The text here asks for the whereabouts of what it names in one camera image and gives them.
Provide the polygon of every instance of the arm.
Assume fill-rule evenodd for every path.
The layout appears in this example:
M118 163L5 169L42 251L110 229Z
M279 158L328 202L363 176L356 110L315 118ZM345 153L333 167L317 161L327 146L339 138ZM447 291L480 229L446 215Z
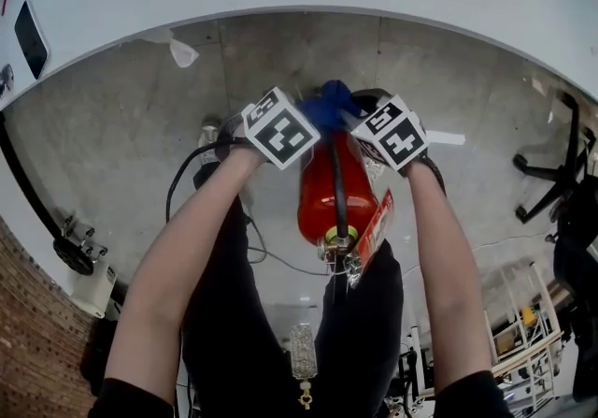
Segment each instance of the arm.
M262 162L256 151L232 149L154 240L127 293L106 378L129 382L173 402L178 330L187 304L228 209Z
M433 172L406 172L418 228L420 266L430 314L436 394L467 375L491 369L476 261Z

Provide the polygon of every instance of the black device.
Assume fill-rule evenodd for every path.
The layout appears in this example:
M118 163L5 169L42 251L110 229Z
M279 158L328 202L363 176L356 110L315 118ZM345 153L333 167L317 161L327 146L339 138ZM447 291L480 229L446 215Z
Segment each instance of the black device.
M48 60L48 48L44 44L41 34L39 34L39 28L28 1L22 4L15 22L15 33L32 74L36 79L39 79L41 71Z

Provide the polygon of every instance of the concrete floor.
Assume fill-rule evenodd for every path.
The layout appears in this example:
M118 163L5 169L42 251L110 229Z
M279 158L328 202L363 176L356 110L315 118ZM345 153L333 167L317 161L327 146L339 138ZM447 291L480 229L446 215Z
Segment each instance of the concrete floor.
M168 46L137 40L68 67L6 111L15 149L44 203L92 224L121 279L131 279L163 226L166 191L196 146L205 114L239 110L271 85L305 95L328 79L398 93L426 128L464 134L464 145L434 144L430 155L483 276L523 259L541 262L549 276L547 214L526 225L513 214L547 185L511 165L514 153L537 144L539 165L563 158L551 145L566 125L548 124L551 95L539 92L559 81L541 67L456 33L346 14L245 16L186 25L176 37L200 54L189 68L176 66ZM190 167L183 177L173 209L192 192L194 172ZM298 180L297 166L262 167L249 185L253 214L269 250L323 271L297 229ZM377 192L386 187L396 201L388 239L408 274L409 325L425 321L414 215L406 182L387 170ZM266 191L276 200L264 200ZM249 241L258 244L253 233ZM318 305L326 283L271 259L255 275L271 307Z

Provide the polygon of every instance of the black pants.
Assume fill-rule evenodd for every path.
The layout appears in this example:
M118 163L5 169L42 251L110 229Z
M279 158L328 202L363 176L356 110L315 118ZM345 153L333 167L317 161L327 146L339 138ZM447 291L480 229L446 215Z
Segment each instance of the black pants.
M203 166L195 187L217 166ZM299 382L266 320L247 247L245 215L236 198L183 325L183 360L202 417L374 416L401 341L403 283L389 243L342 305L332 303L332 281L326 287L310 411L299 404ZM267 259L259 267L267 267Z

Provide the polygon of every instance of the chair wheel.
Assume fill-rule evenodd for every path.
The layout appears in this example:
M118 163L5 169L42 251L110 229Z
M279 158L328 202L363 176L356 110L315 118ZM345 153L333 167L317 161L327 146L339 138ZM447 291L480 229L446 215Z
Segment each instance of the chair wheel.
M81 275L93 274L92 259L68 238L56 238L52 246L60 259L77 273Z
M513 166L515 166L517 170L525 172L525 169L527 168L527 159L518 153L513 157Z
M515 209L515 216L523 223L527 222L527 210L523 205L520 205Z

